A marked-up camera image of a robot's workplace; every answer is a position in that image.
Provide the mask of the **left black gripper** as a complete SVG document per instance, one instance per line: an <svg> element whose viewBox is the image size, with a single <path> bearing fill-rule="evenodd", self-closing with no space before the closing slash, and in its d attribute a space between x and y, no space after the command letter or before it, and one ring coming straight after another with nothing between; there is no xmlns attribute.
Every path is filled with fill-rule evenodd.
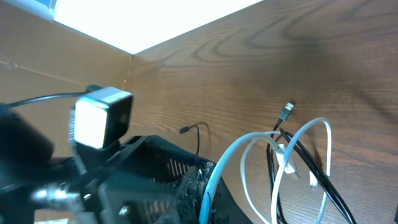
<svg viewBox="0 0 398 224"><path fill-rule="evenodd" d="M215 163L160 136L134 136L98 151L76 144L86 168L85 194L100 223L198 223ZM223 180L210 207L210 224L248 224Z"/></svg>

